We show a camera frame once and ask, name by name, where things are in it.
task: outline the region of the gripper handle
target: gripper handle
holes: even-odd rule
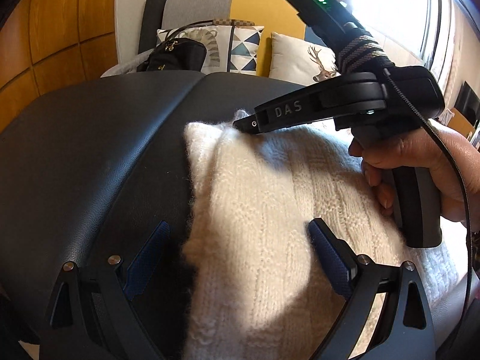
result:
[[[352,128],[364,149],[380,140],[374,126]],[[440,191],[428,168],[402,166],[386,169],[383,181],[395,190],[394,219],[411,248],[434,248],[442,242]]]

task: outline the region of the black cable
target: black cable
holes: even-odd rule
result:
[[[441,138],[438,136],[435,128],[430,124],[430,122],[428,120],[426,120],[423,117],[423,115],[417,110],[417,108],[415,108],[415,106],[410,102],[410,100],[402,93],[402,91],[399,89],[397,84],[395,84],[395,82],[390,77],[390,72],[388,71],[388,69],[383,69],[383,73],[385,74],[385,77],[387,78],[388,83],[392,86],[392,88],[395,90],[395,92],[397,92],[397,94],[400,96],[400,98],[406,103],[406,105],[409,106],[409,108],[412,110],[412,112],[421,121],[424,130],[427,132],[427,134],[430,136],[430,138],[432,138],[432,140],[435,142],[435,144],[440,148],[442,153],[445,155],[449,164],[453,168],[453,170],[455,172],[455,175],[457,176],[458,182],[460,183],[460,189],[462,190],[463,203],[464,203],[464,206],[465,206],[466,249],[467,249],[467,253],[468,253],[469,266],[468,266],[468,272],[467,272],[467,277],[466,277],[465,302],[463,304],[462,315],[460,317],[460,321],[453,331],[453,338],[450,342],[450,349],[451,349],[452,346],[453,346],[453,343],[457,339],[458,331],[459,331],[460,326],[462,325],[462,323],[464,321],[465,314],[466,314],[467,309],[469,307],[470,291],[471,291],[471,286],[472,286],[473,250],[472,250],[472,233],[471,233],[471,228],[470,228],[469,195],[467,193],[467,187],[465,185],[465,180],[462,176],[462,172],[458,168],[457,161],[455,161],[452,154],[450,153],[450,150],[448,150],[447,146],[443,143]]]

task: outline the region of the deer pillow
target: deer pillow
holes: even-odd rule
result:
[[[272,32],[272,79],[312,85],[337,75],[335,54],[328,47]]]

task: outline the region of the gold zipper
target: gold zipper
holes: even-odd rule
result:
[[[165,46],[165,51],[173,51],[173,48],[175,47],[176,44],[178,44],[177,40],[174,40],[172,43],[167,44]]]

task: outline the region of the white blanket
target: white blanket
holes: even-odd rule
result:
[[[195,202],[183,251],[198,276],[184,359],[311,356],[344,304],[310,246],[313,218],[377,263],[414,261],[430,306],[467,271],[465,230],[444,227],[435,249],[406,247],[393,221],[380,215],[347,143],[322,130],[249,136],[227,124],[191,123],[185,138]],[[381,304],[378,298],[356,354],[365,350]]]

